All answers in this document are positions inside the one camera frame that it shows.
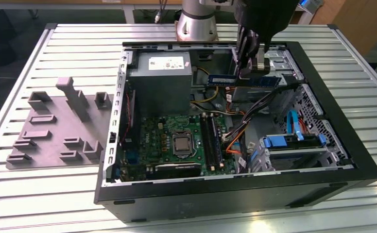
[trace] motherboard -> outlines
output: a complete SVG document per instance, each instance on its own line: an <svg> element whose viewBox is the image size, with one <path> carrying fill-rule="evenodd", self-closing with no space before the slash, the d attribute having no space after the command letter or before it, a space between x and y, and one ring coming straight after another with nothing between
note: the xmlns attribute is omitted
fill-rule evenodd
<svg viewBox="0 0 377 233"><path fill-rule="evenodd" d="M235 174L234 159L224 158L220 142L227 130L220 114L144 117L140 149L126 152L128 180L155 180L159 174L176 178L178 170L194 176Z"/></svg>

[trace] cpu socket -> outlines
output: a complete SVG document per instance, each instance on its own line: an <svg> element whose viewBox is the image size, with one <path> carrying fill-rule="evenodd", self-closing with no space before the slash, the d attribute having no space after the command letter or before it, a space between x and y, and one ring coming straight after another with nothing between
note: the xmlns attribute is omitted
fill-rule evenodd
<svg viewBox="0 0 377 233"><path fill-rule="evenodd" d="M191 132L175 132L172 134L174 140L174 155L179 158L186 159L192 155L194 142Z"/></svg>

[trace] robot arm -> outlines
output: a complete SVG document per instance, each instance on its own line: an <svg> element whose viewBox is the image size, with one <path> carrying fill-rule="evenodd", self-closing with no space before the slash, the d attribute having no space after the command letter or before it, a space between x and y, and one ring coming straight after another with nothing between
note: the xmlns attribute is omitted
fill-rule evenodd
<svg viewBox="0 0 377 233"><path fill-rule="evenodd" d="M238 77L259 78L271 71L270 59L264 54L270 50L271 40L283 31L291 21L300 0L238 0L235 18L238 31Z"/></svg>
<svg viewBox="0 0 377 233"><path fill-rule="evenodd" d="M236 75L239 80L259 78L271 71L271 40L291 21L300 0L235 0L239 22ZM216 38L215 8L232 5L234 0L184 0L178 24L183 41L214 41Z"/></svg>

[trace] ram slot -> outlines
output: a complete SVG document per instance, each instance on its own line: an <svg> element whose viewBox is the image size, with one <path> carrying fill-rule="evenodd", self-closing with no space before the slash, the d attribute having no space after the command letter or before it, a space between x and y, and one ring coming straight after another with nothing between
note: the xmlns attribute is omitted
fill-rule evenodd
<svg viewBox="0 0 377 233"><path fill-rule="evenodd" d="M218 125L216 125L214 114L211 114L208 120L210 120L211 132L212 132L212 148L214 148L215 166L224 167L220 138L219 138Z"/></svg>
<svg viewBox="0 0 377 233"><path fill-rule="evenodd" d="M202 129L202 139L204 147L204 156L207 160L208 169L215 171L215 157L214 157L214 142L210 131L210 122L207 114L200 115L200 129Z"/></svg>

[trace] wooden cabinet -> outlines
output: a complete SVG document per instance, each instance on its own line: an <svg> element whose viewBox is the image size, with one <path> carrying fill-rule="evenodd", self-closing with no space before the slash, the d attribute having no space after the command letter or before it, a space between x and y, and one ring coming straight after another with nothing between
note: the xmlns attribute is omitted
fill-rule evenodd
<svg viewBox="0 0 377 233"><path fill-rule="evenodd" d="M336 24L362 55L377 43L377 0L324 0L312 24Z"/></svg>

